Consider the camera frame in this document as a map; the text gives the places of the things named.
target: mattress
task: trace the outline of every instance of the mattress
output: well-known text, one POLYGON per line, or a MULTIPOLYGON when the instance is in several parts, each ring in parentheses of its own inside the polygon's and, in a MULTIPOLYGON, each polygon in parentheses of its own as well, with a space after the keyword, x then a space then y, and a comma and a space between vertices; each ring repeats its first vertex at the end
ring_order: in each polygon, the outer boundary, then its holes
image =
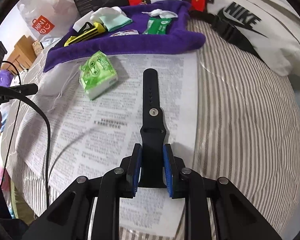
MULTIPOLYGON (((197 51, 199 97, 193 169, 210 179, 228 177, 280 234, 300 197, 300 112, 290 82, 253 55, 222 40, 207 23, 192 19, 188 29, 207 37, 197 51)), ((45 49, 36 59, 25 82, 40 81, 47 52, 45 49)), ((17 101, 13 102, 10 112, 16 112, 17 106, 17 101)), ((21 104, 17 127, 25 111, 21 104)), ((3 153, 8 149, 14 119, 14 114, 7 119, 3 153)), ((40 216, 45 209, 44 181, 15 151, 16 134, 7 170, 40 216)), ((50 201, 57 197, 52 188, 50 201)), ((181 219, 176 239, 183 238, 183 224, 181 219)), ((136 237, 162 239, 120 228, 121 239, 136 237)))

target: purple cloth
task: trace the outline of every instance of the purple cloth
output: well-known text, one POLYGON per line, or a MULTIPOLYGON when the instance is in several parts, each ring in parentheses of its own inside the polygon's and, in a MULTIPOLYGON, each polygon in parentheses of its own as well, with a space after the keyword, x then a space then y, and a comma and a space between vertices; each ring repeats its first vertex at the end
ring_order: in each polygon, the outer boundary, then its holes
POLYGON ((43 72, 47 72, 55 65, 69 60, 91 57, 94 53, 101 50, 106 55, 117 54, 179 54, 186 51, 199 49, 205 43, 205 36, 201 33, 186 30, 189 19, 188 9, 191 4, 185 1, 161 1, 147 5, 133 5, 122 7, 127 17, 133 22, 121 27, 113 32, 106 32, 97 35, 88 41, 81 41, 63 47, 70 36, 77 36, 77 32, 70 28, 67 33, 47 55, 47 60, 43 72), (141 34, 147 28, 149 15, 141 12, 151 12, 155 9, 172 11, 178 14, 167 28, 166 35, 141 34), (110 35, 126 31, 137 30, 139 35, 126 35, 110 37, 110 35))
POLYGON ((0 70, 0 86, 10 87, 11 81, 13 79, 12 73, 7 69, 0 70))

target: metal pin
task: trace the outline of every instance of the metal pin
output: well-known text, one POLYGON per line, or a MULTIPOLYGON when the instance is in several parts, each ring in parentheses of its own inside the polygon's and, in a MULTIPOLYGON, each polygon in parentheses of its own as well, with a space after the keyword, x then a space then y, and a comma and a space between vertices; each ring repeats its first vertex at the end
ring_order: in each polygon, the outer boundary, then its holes
POLYGON ((189 168, 182 168, 181 172, 183 174, 190 174, 191 173, 191 169, 189 169, 189 168))
POLYGON ((85 176, 77 177, 77 182, 78 182, 78 183, 84 183, 86 180, 87 180, 87 179, 86 179, 85 176))
POLYGON ((158 113, 159 113, 159 111, 158 111, 157 109, 155 109, 155 108, 152 108, 152 109, 150 109, 150 111, 149 111, 149 114, 150 114, 151 116, 157 116, 158 113))
POLYGON ((226 185, 229 183, 229 180, 225 177, 221 177, 221 178, 219 178, 219 182, 223 185, 226 185))
POLYGON ((114 173, 115 174, 122 174, 124 172, 124 169, 121 167, 115 168, 114 169, 114 173))

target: white paper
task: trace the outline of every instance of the white paper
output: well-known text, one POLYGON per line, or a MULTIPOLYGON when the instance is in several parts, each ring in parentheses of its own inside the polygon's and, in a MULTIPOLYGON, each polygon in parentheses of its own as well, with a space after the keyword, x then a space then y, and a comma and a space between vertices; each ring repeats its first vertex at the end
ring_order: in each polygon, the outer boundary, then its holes
MULTIPOLYGON (((102 176, 130 156, 142 143, 142 75, 158 71, 166 142, 175 156, 192 167, 197 123, 197 57, 181 55, 118 55, 109 57, 119 82, 90 101, 79 85, 77 69, 86 59, 57 65, 47 72, 32 99, 51 124, 49 185, 62 192, 78 176, 102 176)), ((42 118, 28 109, 17 137, 17 152, 41 178, 47 130, 42 118)), ((122 199, 120 225, 160 236, 175 236, 184 200, 172 200, 166 189, 138 188, 122 199)))

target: black watch strap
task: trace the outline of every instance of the black watch strap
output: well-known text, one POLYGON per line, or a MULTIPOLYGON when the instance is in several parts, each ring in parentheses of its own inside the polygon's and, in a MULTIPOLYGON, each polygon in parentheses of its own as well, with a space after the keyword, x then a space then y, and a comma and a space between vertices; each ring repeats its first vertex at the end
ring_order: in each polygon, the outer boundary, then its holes
POLYGON ((142 164, 139 187, 165 188, 163 182, 163 142, 166 129, 160 108, 158 73, 143 72, 142 164))

